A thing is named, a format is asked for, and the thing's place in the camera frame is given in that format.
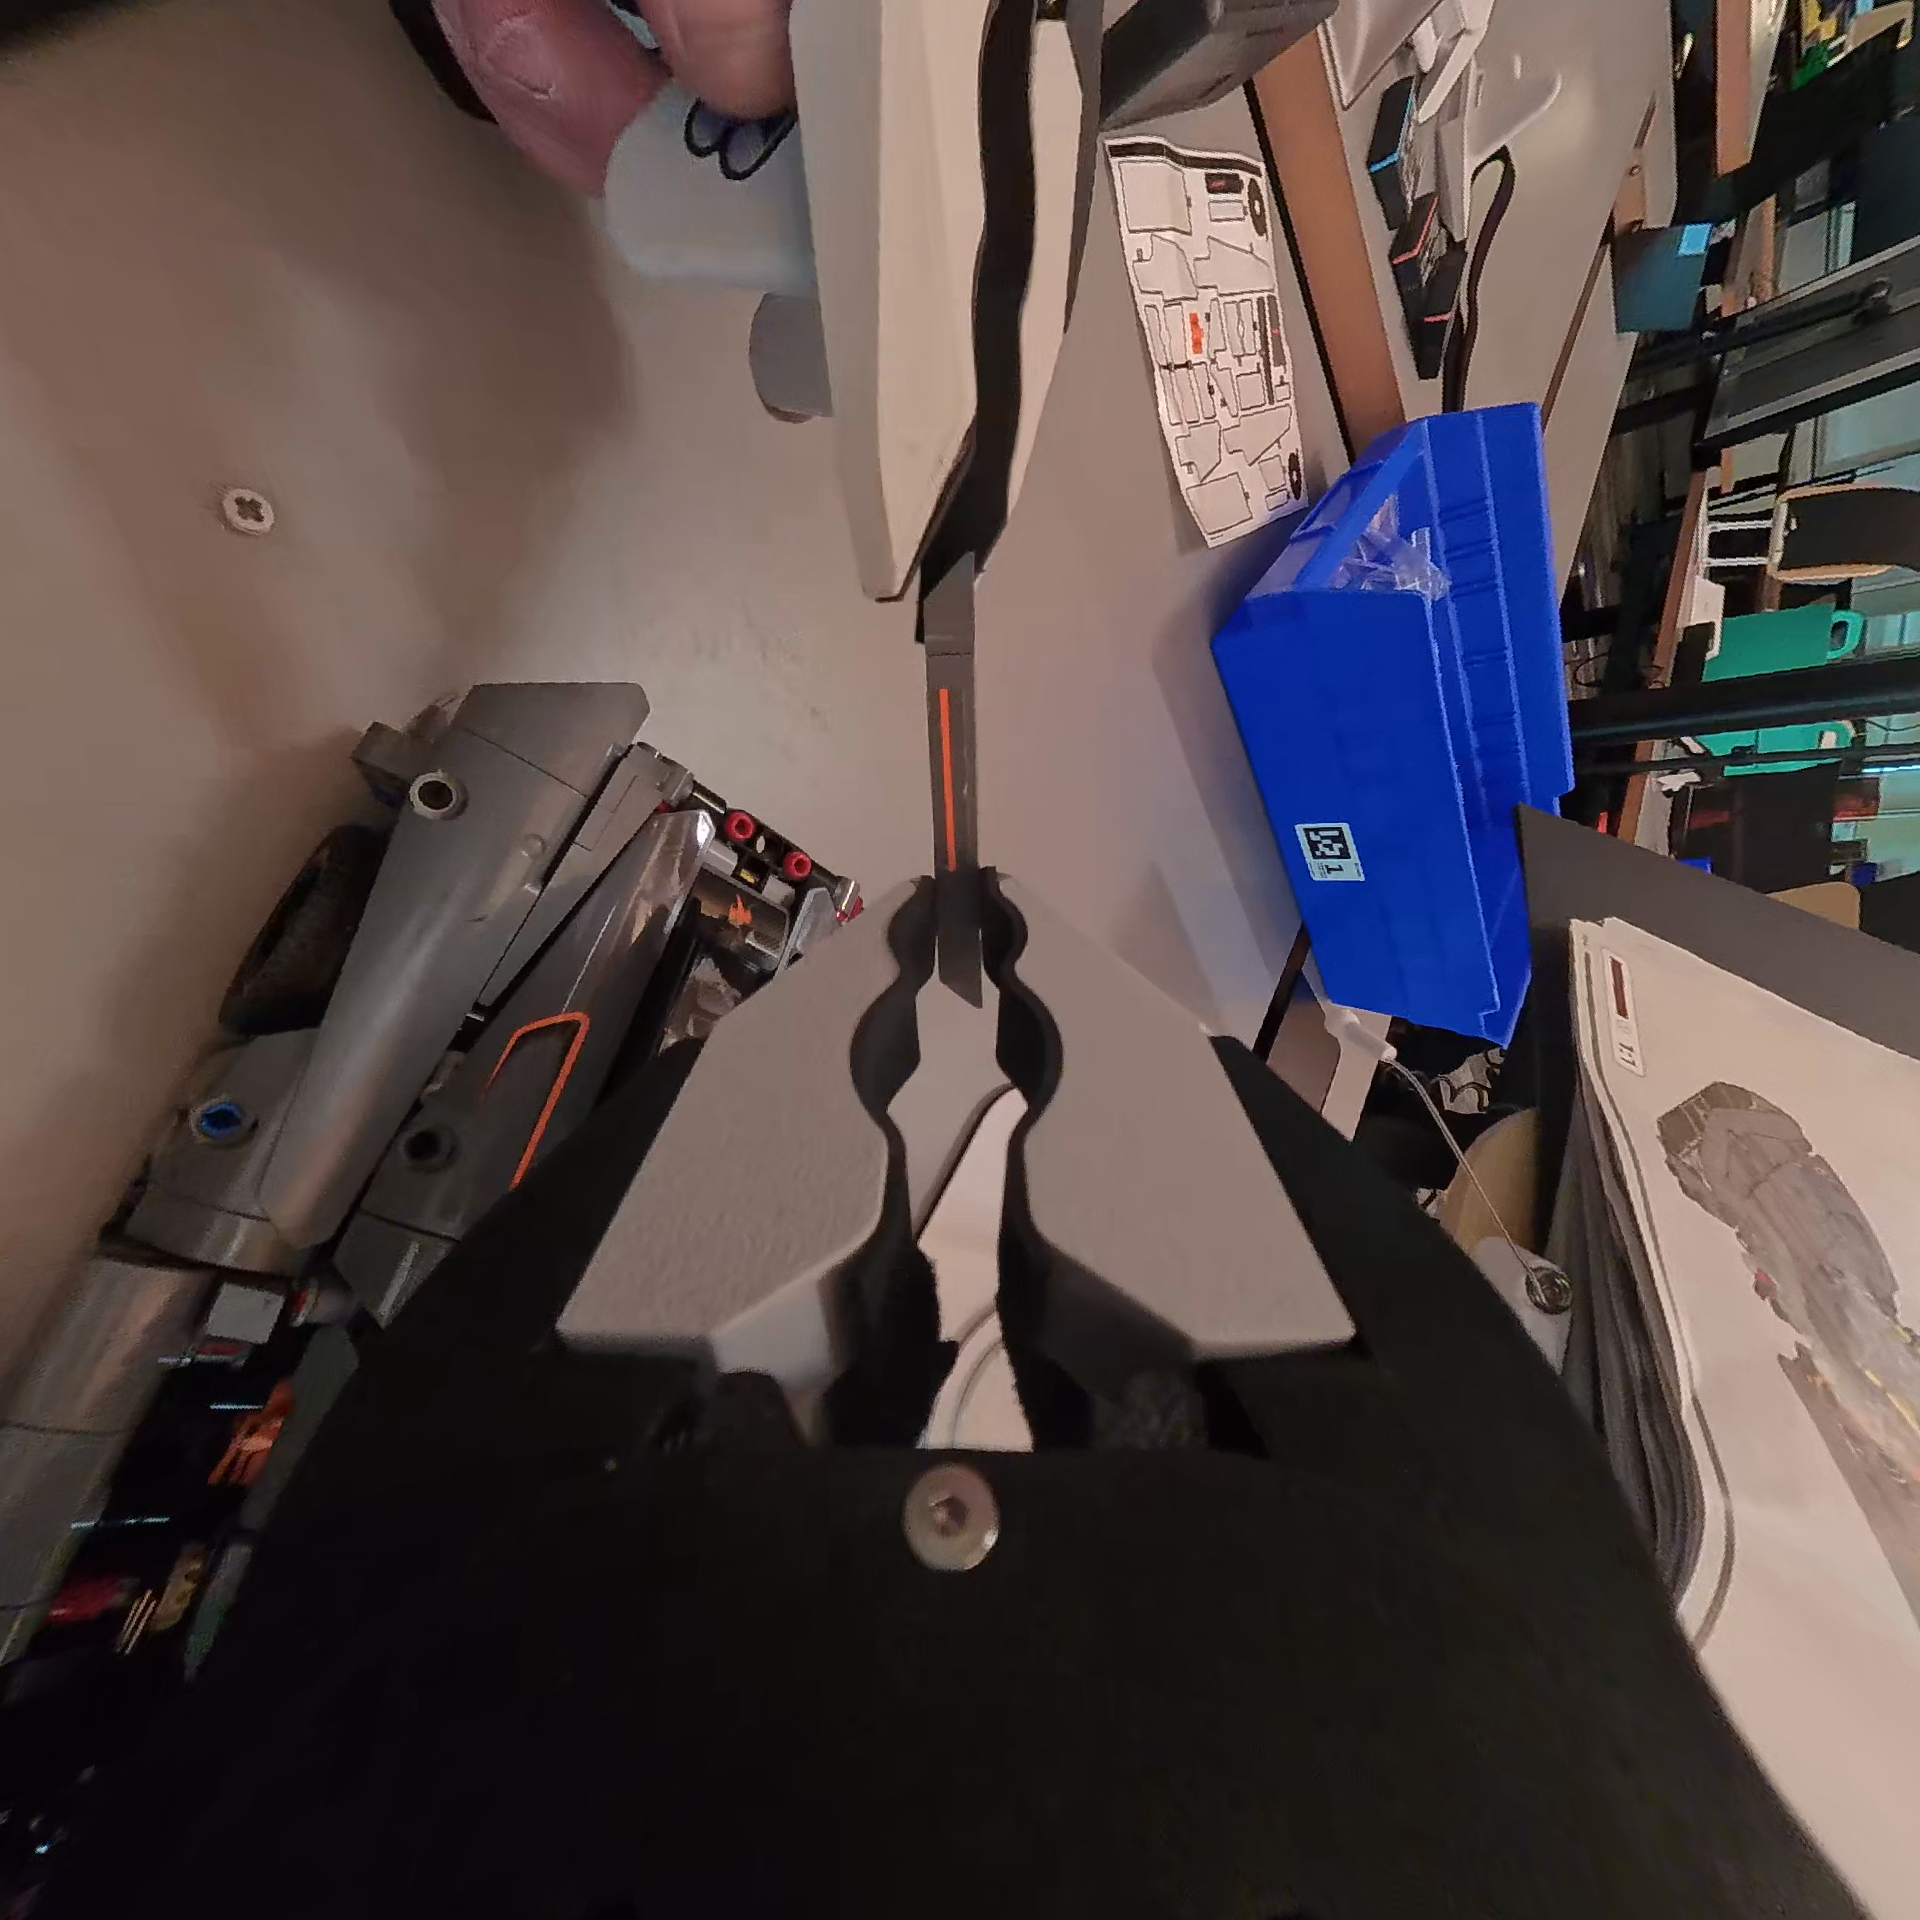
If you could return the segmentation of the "grey lego car model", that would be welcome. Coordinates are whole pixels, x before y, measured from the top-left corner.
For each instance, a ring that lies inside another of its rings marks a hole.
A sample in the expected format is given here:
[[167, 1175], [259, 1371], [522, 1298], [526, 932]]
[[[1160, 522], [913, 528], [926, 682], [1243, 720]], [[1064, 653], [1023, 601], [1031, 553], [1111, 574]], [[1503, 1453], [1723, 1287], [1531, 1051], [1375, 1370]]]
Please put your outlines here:
[[2, 1395], [2, 1663], [161, 1370], [387, 1325], [612, 1082], [850, 922], [859, 884], [641, 737], [641, 685], [475, 685], [353, 750], [332, 828]]

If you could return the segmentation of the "lego instruction booklet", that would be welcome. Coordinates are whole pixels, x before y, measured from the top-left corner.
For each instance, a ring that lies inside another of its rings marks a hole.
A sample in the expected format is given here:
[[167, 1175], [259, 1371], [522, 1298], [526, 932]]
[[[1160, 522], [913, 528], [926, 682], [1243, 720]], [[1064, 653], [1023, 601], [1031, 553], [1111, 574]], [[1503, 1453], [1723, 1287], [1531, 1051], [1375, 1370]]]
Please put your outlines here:
[[1552, 1256], [1682, 1631], [1873, 1916], [1918, 1913], [1918, 1064], [1570, 922]]

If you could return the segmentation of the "white sticker sheet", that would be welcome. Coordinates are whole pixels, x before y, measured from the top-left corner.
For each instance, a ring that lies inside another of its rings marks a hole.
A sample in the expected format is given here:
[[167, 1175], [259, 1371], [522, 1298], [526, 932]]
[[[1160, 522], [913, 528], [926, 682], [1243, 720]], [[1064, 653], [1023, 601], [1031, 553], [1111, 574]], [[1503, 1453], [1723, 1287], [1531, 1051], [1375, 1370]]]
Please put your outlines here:
[[1309, 500], [1275, 192], [1261, 160], [1156, 133], [1110, 133], [1104, 155], [1169, 466], [1197, 532], [1225, 548]]

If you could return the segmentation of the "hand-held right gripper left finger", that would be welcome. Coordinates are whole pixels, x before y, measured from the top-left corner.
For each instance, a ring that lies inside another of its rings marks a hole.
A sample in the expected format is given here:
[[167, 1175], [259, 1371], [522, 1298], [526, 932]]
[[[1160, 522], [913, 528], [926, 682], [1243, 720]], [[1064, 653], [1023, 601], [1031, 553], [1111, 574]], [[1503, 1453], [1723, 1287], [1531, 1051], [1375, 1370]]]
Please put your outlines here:
[[713, 1026], [558, 1314], [569, 1346], [766, 1376], [838, 1443], [923, 1433], [940, 1298], [889, 1105], [936, 901], [895, 887]]

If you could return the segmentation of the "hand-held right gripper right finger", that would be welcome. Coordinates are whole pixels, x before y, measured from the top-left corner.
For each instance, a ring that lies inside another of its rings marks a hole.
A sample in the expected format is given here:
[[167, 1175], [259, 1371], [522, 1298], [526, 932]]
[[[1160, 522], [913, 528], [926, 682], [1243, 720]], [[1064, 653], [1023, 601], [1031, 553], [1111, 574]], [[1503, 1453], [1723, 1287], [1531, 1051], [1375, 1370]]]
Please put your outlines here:
[[1200, 1443], [1201, 1371], [1355, 1321], [1214, 1032], [1006, 872], [979, 880], [1006, 1151], [1000, 1332], [1040, 1443]]

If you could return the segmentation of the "clear plastic bag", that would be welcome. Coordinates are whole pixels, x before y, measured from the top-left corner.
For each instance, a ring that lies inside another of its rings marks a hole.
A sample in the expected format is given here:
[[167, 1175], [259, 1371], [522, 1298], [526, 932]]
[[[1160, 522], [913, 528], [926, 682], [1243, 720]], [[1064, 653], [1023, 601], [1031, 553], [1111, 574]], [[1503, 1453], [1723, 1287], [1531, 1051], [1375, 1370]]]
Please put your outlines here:
[[1405, 528], [1395, 494], [1379, 504], [1333, 566], [1327, 585], [1333, 592], [1416, 592], [1426, 604], [1452, 595], [1452, 577], [1434, 557], [1428, 528]]

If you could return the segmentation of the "long grey orange-striped lego panel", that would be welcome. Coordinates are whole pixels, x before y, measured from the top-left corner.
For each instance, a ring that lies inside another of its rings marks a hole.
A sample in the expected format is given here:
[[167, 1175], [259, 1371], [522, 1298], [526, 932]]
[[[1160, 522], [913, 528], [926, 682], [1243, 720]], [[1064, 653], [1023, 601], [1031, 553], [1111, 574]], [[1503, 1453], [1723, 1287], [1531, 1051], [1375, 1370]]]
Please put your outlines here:
[[932, 788], [932, 884], [940, 981], [982, 1004], [975, 555], [922, 585], [918, 639], [926, 668], [926, 762]]

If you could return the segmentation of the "person's left hand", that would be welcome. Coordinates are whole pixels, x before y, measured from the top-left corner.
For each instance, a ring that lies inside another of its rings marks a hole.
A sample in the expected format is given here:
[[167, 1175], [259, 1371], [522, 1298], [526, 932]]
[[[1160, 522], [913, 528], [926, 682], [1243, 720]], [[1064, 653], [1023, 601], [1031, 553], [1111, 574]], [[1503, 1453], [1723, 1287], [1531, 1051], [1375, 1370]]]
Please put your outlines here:
[[607, 192], [612, 155], [668, 87], [731, 119], [795, 105], [790, 3], [429, 3], [454, 68], [554, 181]]

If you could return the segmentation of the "blue plastic bin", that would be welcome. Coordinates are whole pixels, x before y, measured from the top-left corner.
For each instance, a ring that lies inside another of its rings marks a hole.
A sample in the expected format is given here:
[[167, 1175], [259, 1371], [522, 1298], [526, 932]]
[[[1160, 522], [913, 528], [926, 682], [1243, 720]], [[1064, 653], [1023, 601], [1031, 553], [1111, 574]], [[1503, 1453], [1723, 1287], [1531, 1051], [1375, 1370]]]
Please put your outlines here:
[[[1327, 585], [1389, 494], [1448, 598]], [[1214, 663], [1330, 999], [1506, 1047], [1532, 974], [1515, 813], [1574, 783], [1542, 407], [1382, 434]]]

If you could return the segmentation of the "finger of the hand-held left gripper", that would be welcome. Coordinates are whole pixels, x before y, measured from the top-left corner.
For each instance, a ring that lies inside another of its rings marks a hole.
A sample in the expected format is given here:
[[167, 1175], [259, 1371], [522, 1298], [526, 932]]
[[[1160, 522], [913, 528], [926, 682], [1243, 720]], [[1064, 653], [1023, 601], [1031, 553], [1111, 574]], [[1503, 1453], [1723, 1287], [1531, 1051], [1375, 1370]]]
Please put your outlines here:
[[972, 448], [988, 3], [795, 3], [807, 204], [859, 585], [895, 601]]
[[1027, 473], [1086, 251], [1097, 3], [992, 3], [979, 45], [982, 232], [961, 557], [982, 571]]

